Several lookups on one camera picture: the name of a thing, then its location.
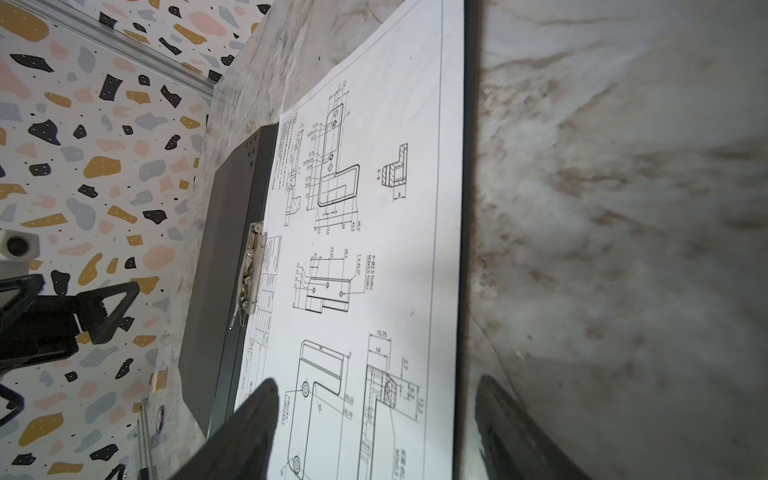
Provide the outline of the small wooden block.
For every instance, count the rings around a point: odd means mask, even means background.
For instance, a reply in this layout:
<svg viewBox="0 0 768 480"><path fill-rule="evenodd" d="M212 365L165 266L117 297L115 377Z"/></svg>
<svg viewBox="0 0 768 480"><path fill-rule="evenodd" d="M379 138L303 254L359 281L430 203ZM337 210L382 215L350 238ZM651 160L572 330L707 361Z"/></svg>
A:
<svg viewBox="0 0 768 480"><path fill-rule="evenodd" d="M168 384L168 370L162 369L157 371L152 378L152 391L153 392L159 392L162 390L165 390L167 388Z"/></svg>

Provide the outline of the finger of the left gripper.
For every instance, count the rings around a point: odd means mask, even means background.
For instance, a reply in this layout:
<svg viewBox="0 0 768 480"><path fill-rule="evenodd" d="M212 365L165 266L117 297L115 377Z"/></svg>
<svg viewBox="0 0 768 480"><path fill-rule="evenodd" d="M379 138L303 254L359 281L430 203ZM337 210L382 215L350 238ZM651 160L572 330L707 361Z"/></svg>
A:
<svg viewBox="0 0 768 480"><path fill-rule="evenodd" d="M75 315L81 330L95 345L108 343L139 293L139 284L129 281L77 294Z"/></svg>

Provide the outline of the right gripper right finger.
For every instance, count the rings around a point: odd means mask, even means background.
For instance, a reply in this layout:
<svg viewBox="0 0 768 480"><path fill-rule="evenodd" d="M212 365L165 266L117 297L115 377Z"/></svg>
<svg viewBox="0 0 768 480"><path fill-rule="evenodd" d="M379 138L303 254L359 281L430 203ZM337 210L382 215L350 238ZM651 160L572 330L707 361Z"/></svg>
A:
<svg viewBox="0 0 768 480"><path fill-rule="evenodd" d="M478 384L475 420L490 479L590 478L489 375Z"/></svg>

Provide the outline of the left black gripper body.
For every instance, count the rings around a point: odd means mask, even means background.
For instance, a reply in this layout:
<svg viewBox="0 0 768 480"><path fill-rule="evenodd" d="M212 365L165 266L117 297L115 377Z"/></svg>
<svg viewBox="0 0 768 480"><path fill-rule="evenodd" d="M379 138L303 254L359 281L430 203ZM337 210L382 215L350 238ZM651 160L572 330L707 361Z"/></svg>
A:
<svg viewBox="0 0 768 480"><path fill-rule="evenodd" d="M73 296L44 295L40 274L1 281L1 370L64 360L78 351Z"/></svg>

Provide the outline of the metal binder clip mechanism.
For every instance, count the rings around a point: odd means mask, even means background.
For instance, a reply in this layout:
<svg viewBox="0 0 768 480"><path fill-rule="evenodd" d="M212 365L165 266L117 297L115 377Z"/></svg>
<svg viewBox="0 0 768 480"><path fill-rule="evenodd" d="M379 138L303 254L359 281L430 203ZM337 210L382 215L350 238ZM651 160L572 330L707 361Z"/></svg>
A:
<svg viewBox="0 0 768 480"><path fill-rule="evenodd" d="M255 313L267 237L262 222L249 225L236 284L235 307L228 328L244 327Z"/></svg>

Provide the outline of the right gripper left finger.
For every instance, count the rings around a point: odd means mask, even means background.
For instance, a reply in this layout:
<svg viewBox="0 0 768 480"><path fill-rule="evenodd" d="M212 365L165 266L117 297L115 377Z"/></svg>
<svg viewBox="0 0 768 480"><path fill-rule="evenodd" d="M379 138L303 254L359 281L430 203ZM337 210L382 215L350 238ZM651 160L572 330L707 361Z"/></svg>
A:
<svg viewBox="0 0 768 480"><path fill-rule="evenodd" d="M173 477L265 479L278 420L278 386L268 378Z"/></svg>

